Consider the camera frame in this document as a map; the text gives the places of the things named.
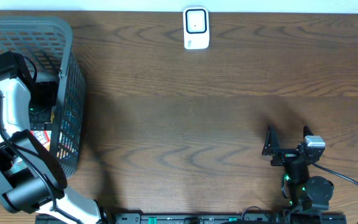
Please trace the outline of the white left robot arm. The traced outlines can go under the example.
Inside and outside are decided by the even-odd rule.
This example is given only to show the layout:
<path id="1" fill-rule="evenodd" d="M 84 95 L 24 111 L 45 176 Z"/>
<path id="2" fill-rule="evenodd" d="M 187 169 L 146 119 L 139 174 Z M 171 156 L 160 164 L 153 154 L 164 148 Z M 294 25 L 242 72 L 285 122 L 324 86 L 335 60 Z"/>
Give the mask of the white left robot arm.
<path id="1" fill-rule="evenodd" d="M 0 204 L 64 223 L 107 223 L 96 201 L 68 186 L 57 158 L 30 131 L 30 115 L 54 105 L 57 83 L 42 87 L 29 62 L 11 51 L 0 54 Z"/>

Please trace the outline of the small orange snack packet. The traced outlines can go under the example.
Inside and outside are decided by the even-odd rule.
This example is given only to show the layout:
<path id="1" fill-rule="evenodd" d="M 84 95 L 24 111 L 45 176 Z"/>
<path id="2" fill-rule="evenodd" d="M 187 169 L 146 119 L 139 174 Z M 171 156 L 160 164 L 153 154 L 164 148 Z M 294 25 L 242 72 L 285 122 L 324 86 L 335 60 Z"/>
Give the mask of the small orange snack packet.
<path id="1" fill-rule="evenodd" d="M 35 138 L 43 145 L 46 150 L 50 150 L 51 131 L 31 131 Z"/>

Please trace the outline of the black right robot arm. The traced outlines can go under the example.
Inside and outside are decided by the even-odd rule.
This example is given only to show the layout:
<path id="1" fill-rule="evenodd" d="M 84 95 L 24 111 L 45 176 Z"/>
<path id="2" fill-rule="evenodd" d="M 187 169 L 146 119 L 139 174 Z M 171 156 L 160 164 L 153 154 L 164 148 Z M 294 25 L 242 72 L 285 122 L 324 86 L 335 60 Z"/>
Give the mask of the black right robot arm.
<path id="1" fill-rule="evenodd" d="M 313 134 L 309 127 L 303 127 L 303 140 L 296 148 L 280 147 L 273 126 L 267 128 L 266 140 L 262 149 L 263 156 L 270 156 L 271 166 L 282 166 L 282 195 L 290 200 L 282 217 L 290 222 L 295 215 L 318 216 L 329 209 L 334 185 L 321 176 L 310 176 L 308 166 L 319 161 L 326 147 L 321 136 Z"/>

